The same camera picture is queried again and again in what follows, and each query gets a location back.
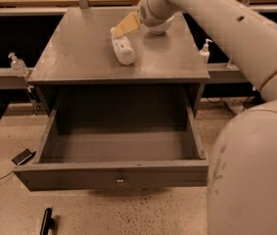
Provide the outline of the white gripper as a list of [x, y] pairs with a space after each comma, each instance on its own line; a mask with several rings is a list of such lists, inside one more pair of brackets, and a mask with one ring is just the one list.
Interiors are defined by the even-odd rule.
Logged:
[[141, 23], [146, 26], [163, 24], [172, 16], [171, 8], [166, 0], [140, 0], [137, 13], [138, 15], [134, 12], [129, 13], [112, 29], [113, 38], [121, 38], [138, 30]]

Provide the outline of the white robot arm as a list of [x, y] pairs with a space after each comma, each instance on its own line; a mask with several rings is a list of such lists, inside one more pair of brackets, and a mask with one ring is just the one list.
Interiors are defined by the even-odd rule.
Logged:
[[224, 126], [208, 165], [208, 235], [277, 235], [277, 23], [237, 0], [141, 0], [111, 34], [145, 25], [162, 32], [176, 12], [189, 14], [234, 67], [213, 83], [247, 83], [262, 104]]

